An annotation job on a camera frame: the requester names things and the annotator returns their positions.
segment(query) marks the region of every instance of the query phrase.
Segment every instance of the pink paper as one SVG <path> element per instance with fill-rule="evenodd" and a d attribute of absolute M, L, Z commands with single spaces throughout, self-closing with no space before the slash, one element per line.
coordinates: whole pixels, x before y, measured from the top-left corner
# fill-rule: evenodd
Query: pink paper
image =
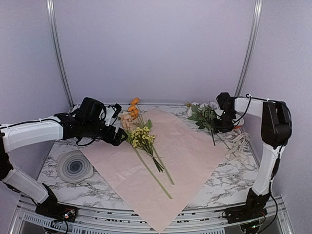
<path fill-rule="evenodd" d="M 97 142 L 82 150 L 113 190 L 151 227 L 161 233 L 187 206 L 227 150 L 214 146 L 211 136 L 190 129 L 173 114 L 158 108 L 143 114 L 151 119 L 154 146 L 175 185 L 159 173 L 150 156 L 139 150 L 145 162 L 173 199 L 169 199 L 141 163 L 132 146 Z"/>

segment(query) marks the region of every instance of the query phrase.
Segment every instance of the vertical metal post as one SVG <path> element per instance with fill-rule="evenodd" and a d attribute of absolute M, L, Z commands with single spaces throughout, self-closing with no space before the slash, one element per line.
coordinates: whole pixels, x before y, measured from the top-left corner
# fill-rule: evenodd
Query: vertical metal post
<path fill-rule="evenodd" d="M 248 47 L 247 47 L 243 67 L 239 76 L 239 81 L 236 87 L 235 96 L 241 95 L 243 86 L 246 81 L 250 60 L 254 51 L 254 46 L 255 46 L 256 39 L 257 39 L 257 35 L 258 35 L 262 4 L 263 4 L 263 0 L 255 1 L 253 21 L 252 21 L 252 27 L 251 27 L 250 36 L 249 36 Z"/>
<path fill-rule="evenodd" d="M 58 61 L 60 77 L 62 79 L 68 105 L 70 108 L 72 108 L 74 106 L 74 101 L 73 101 L 73 97 L 69 88 L 69 84 L 68 84 L 68 80 L 67 80 L 67 76 L 65 72 L 65 67 L 63 63 L 63 58 L 62 58 L 62 54 L 60 50 L 53 0 L 47 0 L 47 10 L 48 10 L 49 22 L 50 22 L 51 33 L 52 33 L 52 41 L 53 41 L 54 50 L 55 50 L 55 54 L 56 54 L 57 61 Z"/>

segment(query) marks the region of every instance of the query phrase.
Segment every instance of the wall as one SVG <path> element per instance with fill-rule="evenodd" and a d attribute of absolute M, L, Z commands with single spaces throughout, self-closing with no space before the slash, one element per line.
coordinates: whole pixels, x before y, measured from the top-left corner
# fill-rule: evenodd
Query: wall
<path fill-rule="evenodd" d="M 258 39 L 243 94 L 284 100 L 293 135 L 274 181 L 282 194 L 294 233 L 312 233 L 312 2 L 265 0 Z M 262 154 L 260 120 L 246 117 L 256 154 Z"/>
<path fill-rule="evenodd" d="M 0 123 L 68 111 L 52 47 L 45 1 L 0 1 Z M 52 142 L 17 149 L 10 160 L 37 177 Z M 5 234 L 19 195 L 0 184 L 0 230 Z"/>
<path fill-rule="evenodd" d="M 254 12 L 252 0 L 55 1 L 75 103 L 215 100 L 234 94 Z"/>

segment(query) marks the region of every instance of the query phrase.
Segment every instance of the roll of clear tape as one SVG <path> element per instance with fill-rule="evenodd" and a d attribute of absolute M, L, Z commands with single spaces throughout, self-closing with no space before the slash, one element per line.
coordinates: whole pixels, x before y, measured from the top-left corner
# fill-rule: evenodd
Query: roll of clear tape
<path fill-rule="evenodd" d="M 58 175 L 68 183 L 78 183 L 93 175 L 93 166 L 80 150 L 62 154 L 58 158 Z"/>

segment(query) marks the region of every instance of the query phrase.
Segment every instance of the marble tabletop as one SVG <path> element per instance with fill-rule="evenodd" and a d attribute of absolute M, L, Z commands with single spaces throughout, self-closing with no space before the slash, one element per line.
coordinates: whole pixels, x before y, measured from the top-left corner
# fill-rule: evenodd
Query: marble tabletop
<path fill-rule="evenodd" d="M 173 113 L 195 131 L 210 134 L 205 129 L 199 130 L 194 121 L 187 119 L 186 106 L 140 105 L 142 111 L 155 107 Z M 234 147 L 231 140 L 239 134 L 240 131 L 236 130 L 217 134 L 214 138 L 217 144 L 231 149 Z M 131 210 L 96 170 L 92 177 L 79 183 L 72 184 L 61 180 L 57 173 L 58 157 L 63 153 L 81 148 L 83 147 L 76 145 L 75 139 L 56 141 L 44 163 L 38 181 L 47 184 L 60 202 L 87 207 Z M 248 190 L 255 181 L 258 167 L 247 144 L 243 148 L 243 154 L 247 159 L 237 156 L 233 160 L 227 160 L 224 157 L 223 162 L 219 164 L 185 209 L 210 208 L 245 202 Z"/>

